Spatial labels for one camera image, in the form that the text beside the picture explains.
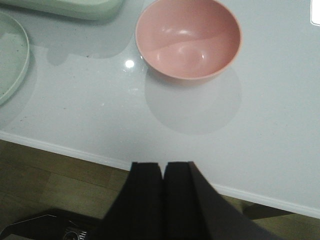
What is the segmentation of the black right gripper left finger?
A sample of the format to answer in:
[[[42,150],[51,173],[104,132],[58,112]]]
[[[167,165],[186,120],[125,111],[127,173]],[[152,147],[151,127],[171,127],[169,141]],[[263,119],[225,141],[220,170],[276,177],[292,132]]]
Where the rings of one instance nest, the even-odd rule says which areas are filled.
[[[157,163],[131,165],[126,182],[96,230],[97,240],[161,240],[163,179]]]

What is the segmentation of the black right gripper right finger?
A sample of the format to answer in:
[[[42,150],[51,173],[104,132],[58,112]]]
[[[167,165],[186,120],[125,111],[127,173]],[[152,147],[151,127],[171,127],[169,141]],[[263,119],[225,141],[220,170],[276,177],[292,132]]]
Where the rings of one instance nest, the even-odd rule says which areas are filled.
[[[277,240],[229,204],[194,162],[170,162],[164,172],[167,240]]]

